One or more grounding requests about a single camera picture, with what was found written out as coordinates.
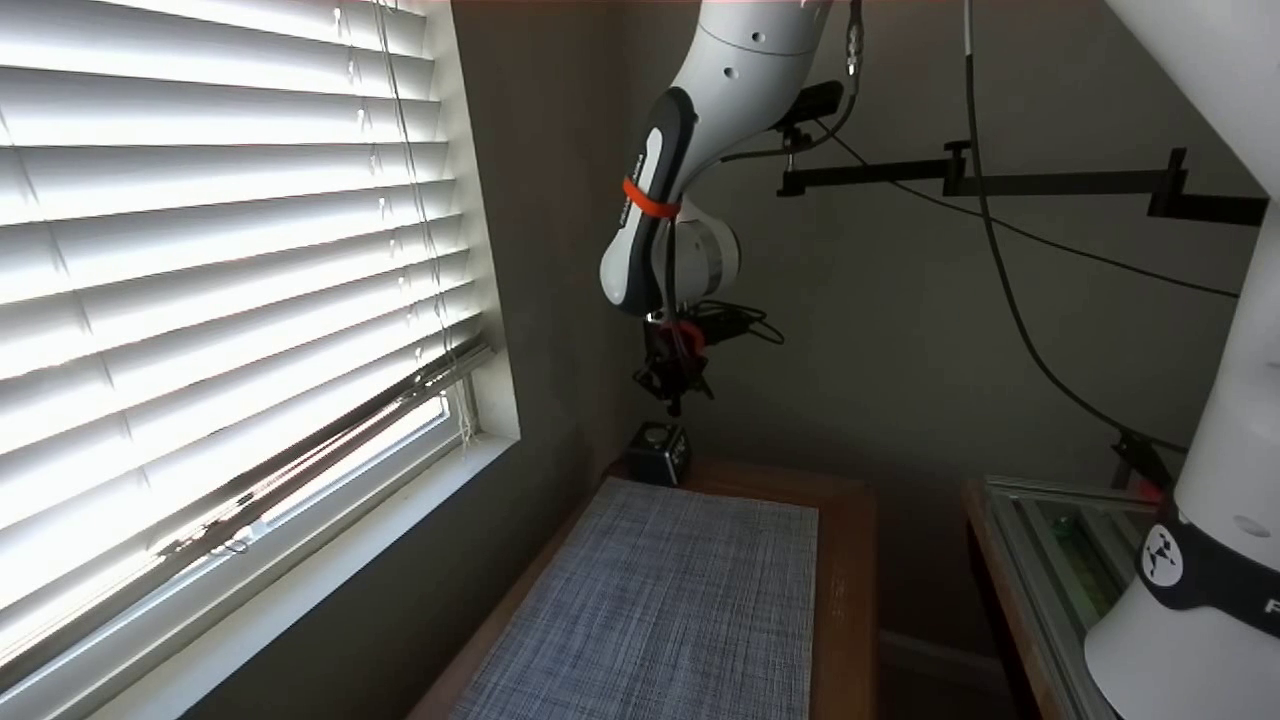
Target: window frame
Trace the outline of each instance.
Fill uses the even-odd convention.
[[[218,560],[114,614],[10,689],[0,715],[178,715],[194,707],[519,441],[452,0],[371,2],[424,7],[438,33],[452,171],[470,209],[464,236],[479,258],[486,357],[473,357],[464,380],[447,382],[443,421],[347,466],[260,535],[241,535]]]

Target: gray cloth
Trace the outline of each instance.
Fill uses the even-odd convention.
[[[811,508],[608,480],[455,715],[800,720],[811,596]]]

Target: gray wall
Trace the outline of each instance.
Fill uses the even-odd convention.
[[[404,715],[635,426],[635,337],[594,274],[625,153],[612,12],[455,12],[523,441],[194,715]]]
[[[1161,169],[1183,143],[1193,187],[1249,192],[1236,160],[1100,0],[975,7],[989,171]],[[668,53],[651,53],[641,74],[659,62],[668,72]],[[863,99],[846,131],[863,157],[938,157],[963,137],[957,0],[868,0],[863,72]],[[722,401],[697,403],[697,441],[877,483],[885,626],[989,653],[963,565],[963,480],[1000,472],[1109,483],[1117,433],[1038,375],[975,220],[892,187],[777,200],[777,181],[772,160],[722,169],[702,187],[744,236],[747,267],[734,301],[770,306],[787,346],[715,346]],[[1148,220],[1145,200],[997,200],[997,211],[1223,288],[1240,284],[1251,246],[1240,229]],[[1021,238],[1004,246],[1060,375],[1130,425],[1189,441],[1231,304]]]

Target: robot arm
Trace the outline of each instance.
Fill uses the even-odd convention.
[[[834,0],[703,0],[691,46],[625,181],[619,229],[600,258],[612,306],[672,313],[736,274],[736,236],[691,209],[691,181],[742,139],[772,129],[800,95]]]

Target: red marking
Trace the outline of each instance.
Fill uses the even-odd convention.
[[[675,203],[659,203],[651,200],[641,184],[633,184],[633,174],[625,174],[625,194],[651,220],[675,220]]]

